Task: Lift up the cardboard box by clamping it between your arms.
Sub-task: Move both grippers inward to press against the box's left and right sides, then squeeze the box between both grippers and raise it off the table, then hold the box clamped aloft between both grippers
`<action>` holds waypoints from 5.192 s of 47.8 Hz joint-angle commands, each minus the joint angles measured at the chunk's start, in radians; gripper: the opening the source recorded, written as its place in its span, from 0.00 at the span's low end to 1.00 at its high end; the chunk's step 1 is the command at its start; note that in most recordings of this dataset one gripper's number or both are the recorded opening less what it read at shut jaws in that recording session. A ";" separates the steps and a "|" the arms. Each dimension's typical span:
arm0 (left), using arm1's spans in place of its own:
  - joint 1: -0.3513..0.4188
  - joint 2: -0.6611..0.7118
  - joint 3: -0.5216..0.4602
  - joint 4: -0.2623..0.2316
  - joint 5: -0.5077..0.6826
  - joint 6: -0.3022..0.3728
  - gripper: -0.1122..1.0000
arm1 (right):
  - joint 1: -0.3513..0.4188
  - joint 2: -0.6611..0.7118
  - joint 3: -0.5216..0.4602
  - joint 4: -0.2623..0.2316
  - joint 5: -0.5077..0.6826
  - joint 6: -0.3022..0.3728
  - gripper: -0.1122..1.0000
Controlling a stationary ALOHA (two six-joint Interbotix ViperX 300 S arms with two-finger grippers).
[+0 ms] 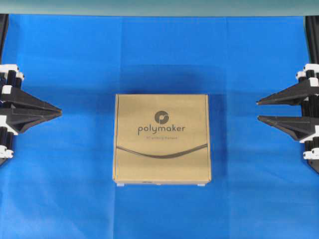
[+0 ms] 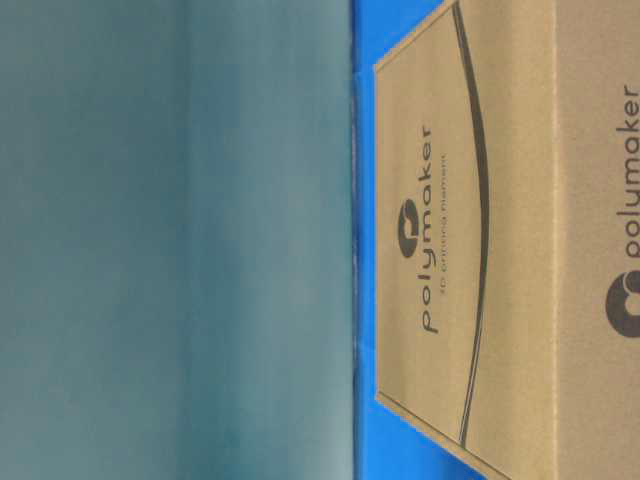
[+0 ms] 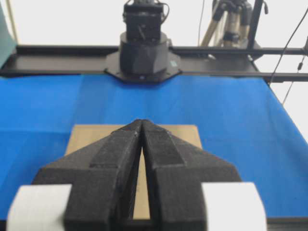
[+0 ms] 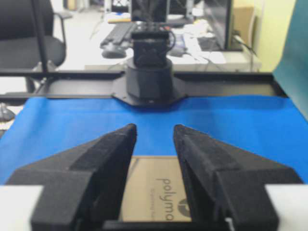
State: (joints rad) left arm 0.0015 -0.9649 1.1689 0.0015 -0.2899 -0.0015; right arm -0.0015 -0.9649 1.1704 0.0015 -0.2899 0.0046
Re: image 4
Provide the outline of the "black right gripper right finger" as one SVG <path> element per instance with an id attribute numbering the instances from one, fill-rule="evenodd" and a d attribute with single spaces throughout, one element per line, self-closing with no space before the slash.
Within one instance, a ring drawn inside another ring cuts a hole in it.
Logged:
<path id="1" fill-rule="evenodd" d="M 237 231 L 275 231 L 279 218 L 266 185 L 302 184 L 294 169 L 175 125 L 173 141 L 194 222 L 224 225 Z"/>

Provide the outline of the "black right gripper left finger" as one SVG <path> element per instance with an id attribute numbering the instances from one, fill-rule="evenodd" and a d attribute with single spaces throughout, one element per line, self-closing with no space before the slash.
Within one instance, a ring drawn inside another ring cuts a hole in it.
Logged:
<path id="1" fill-rule="evenodd" d="M 34 231 L 90 231 L 117 219 L 137 140 L 135 124 L 16 169 L 7 185 L 40 185 Z"/>

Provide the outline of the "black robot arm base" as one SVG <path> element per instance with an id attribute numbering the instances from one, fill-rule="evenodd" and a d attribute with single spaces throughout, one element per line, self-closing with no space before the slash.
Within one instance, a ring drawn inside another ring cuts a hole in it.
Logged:
<path id="1" fill-rule="evenodd" d="M 176 78 L 167 53 L 175 36 L 160 23 L 143 23 L 131 33 L 133 56 L 122 77 L 113 81 L 112 97 L 135 107 L 165 107 L 187 97 L 185 82 Z"/>

